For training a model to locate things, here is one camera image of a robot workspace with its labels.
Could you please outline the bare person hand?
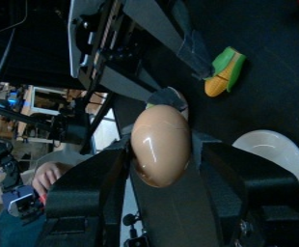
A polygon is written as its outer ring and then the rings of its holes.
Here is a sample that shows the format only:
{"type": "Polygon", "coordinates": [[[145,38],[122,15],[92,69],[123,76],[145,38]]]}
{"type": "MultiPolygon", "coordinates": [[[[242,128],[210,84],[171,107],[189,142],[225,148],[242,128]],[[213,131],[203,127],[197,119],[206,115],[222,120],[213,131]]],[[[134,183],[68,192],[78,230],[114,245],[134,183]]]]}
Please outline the bare person hand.
{"type": "Polygon", "coordinates": [[[72,165],[50,161],[44,163],[36,170],[32,179],[32,187],[39,194],[42,202],[47,201],[47,195],[51,186],[59,178],[71,170],[72,165]]]}

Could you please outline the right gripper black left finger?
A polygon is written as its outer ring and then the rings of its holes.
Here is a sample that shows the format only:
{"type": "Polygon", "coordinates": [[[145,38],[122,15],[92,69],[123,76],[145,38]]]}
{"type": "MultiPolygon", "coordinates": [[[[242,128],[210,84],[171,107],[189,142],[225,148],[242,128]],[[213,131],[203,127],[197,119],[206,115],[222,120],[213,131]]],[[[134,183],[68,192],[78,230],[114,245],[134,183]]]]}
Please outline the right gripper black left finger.
{"type": "Polygon", "coordinates": [[[130,138],[115,141],[52,185],[36,247],[119,247],[130,138]]]}

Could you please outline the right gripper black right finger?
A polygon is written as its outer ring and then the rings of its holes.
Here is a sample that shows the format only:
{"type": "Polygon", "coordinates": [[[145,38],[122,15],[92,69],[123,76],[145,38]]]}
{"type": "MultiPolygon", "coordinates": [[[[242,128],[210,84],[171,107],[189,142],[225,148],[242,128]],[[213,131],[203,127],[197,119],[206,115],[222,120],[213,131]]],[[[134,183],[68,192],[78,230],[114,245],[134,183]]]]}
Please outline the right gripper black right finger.
{"type": "Polygon", "coordinates": [[[299,247],[299,180],[270,159],[195,131],[197,165],[222,247],[299,247]]]}

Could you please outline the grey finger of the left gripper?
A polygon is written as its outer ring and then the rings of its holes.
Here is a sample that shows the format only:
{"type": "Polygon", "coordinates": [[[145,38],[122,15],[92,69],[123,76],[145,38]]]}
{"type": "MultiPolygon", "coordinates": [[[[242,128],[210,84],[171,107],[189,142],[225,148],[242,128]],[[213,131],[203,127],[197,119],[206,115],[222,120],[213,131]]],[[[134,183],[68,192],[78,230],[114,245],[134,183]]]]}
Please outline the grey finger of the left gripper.
{"type": "Polygon", "coordinates": [[[173,19],[155,0],[126,0],[124,13],[175,53],[201,79],[213,76],[213,64],[202,34],[181,34],[173,19]]]}
{"type": "Polygon", "coordinates": [[[100,85],[114,93],[153,105],[169,105],[178,111],[187,109],[187,102],[170,87],[155,88],[135,76],[112,67],[103,69],[100,85]]]}

